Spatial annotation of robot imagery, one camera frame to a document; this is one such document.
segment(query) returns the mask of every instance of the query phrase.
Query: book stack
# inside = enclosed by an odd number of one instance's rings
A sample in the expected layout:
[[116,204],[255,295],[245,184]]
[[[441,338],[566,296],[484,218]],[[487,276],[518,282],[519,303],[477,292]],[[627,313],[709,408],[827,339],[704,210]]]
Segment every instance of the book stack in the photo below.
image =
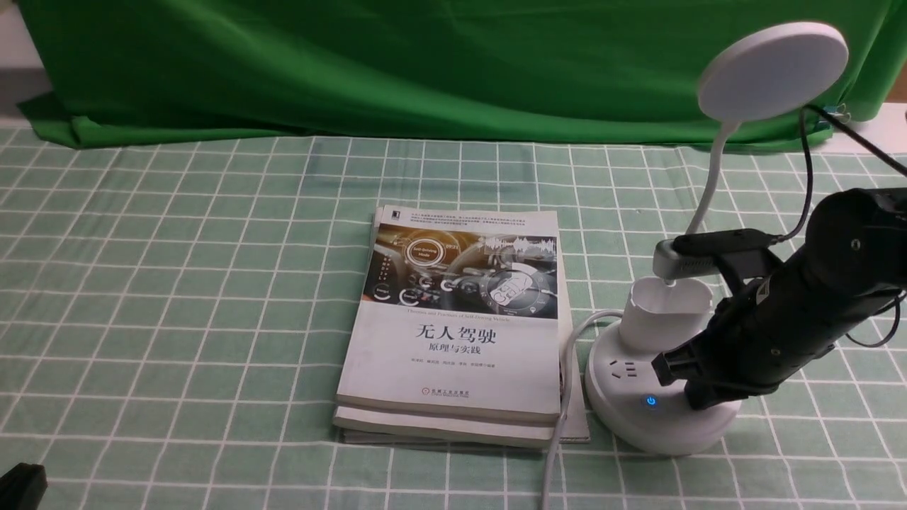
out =
[[[589,441],[555,211],[375,212],[336,393],[348,443]],[[562,364],[572,364],[570,381]]]

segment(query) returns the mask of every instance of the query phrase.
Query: black object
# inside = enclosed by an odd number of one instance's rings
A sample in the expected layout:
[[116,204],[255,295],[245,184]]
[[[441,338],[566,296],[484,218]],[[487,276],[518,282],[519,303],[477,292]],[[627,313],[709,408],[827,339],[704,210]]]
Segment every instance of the black object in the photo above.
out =
[[681,254],[712,257],[733,294],[705,330],[652,361],[662,386],[687,381],[694,409],[773,393],[864,320],[891,307],[900,317],[907,188],[829,195],[787,261],[769,251],[771,237],[731,230],[674,243]]
[[826,112],[825,110],[823,110],[822,108],[819,108],[818,106],[816,106],[814,104],[808,104],[808,105],[804,106],[802,110],[810,110],[814,113],[817,113],[820,117],[823,118],[823,120],[825,120],[826,122],[828,122],[832,126],[834,126],[835,129],[837,129],[840,132],[843,132],[848,137],[850,137],[854,142],[857,142],[860,145],[862,145],[862,147],[865,150],[871,152],[873,154],[873,156],[879,158],[885,164],[887,164],[888,166],[895,169],[898,173],[900,173],[900,175],[907,177],[907,168],[905,168],[904,165],[898,163],[893,157],[882,152],[882,149],[879,149],[878,147],[873,145],[870,141],[868,141],[865,138],[863,138],[862,136],[860,136],[856,131],[852,130],[851,128],[845,126],[843,123],[841,123],[840,121],[835,119],[834,115],[831,115],[829,112]]
[[44,466],[20,463],[0,478],[0,508],[37,510],[46,490]]

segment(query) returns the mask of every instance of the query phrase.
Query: desk lamp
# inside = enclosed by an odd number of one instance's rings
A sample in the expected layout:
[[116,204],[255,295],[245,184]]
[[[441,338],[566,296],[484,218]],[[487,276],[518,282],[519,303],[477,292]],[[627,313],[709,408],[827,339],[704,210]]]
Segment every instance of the desk lamp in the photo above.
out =
[[[803,22],[751,34],[712,60],[699,80],[698,104],[720,128],[687,234],[696,233],[706,215],[727,139],[742,123],[770,119],[812,101],[841,76],[847,58],[847,44],[837,30]],[[693,454],[720,440],[740,400],[694,409],[684,381],[665,385],[652,361],[702,330],[713,312],[713,296],[705,283],[691,277],[716,271],[711,259],[691,263],[678,255],[672,240],[658,245],[653,270],[657,277],[633,283],[622,313],[605,310],[590,318],[622,316],[592,346],[586,392],[602,422],[631,445],[663,455]]]

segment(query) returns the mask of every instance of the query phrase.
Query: white cable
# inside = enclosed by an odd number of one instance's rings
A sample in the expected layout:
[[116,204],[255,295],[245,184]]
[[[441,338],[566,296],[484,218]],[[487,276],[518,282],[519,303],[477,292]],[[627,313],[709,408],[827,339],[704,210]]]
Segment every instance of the white cable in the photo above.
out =
[[718,176],[721,175],[721,154],[725,150],[725,143],[739,127],[740,123],[721,124],[721,129],[718,130],[718,135],[715,137],[715,141],[712,142],[712,152],[708,156],[706,188],[702,191],[702,198],[699,199],[699,205],[696,207],[693,219],[689,222],[687,235],[695,234],[699,230],[699,226],[702,225],[702,220],[706,217],[708,206],[712,203],[712,197],[715,196],[715,188],[718,187]]
[[561,396],[561,415],[554,426],[554,434],[551,436],[551,442],[548,444],[548,453],[545,455],[545,471],[542,475],[541,488],[541,510],[548,510],[549,493],[551,491],[551,471],[554,468],[554,459],[558,456],[558,448],[561,447],[561,432],[564,422],[567,420],[567,409],[570,407],[571,390],[573,388],[573,358],[576,352],[576,339],[588,328],[593,322],[605,317],[623,317],[623,311],[618,309],[604,309],[589,315],[586,320],[573,329],[570,337],[567,338],[566,359],[563,361],[563,379],[564,393]]

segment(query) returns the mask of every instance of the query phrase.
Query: lamp head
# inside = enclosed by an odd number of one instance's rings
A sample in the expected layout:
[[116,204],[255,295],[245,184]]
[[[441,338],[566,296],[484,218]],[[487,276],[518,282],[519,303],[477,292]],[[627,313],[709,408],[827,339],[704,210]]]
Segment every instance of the lamp head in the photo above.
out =
[[847,43],[821,23],[776,25],[721,52],[699,78],[699,109],[722,123],[770,119],[828,90],[847,65]]

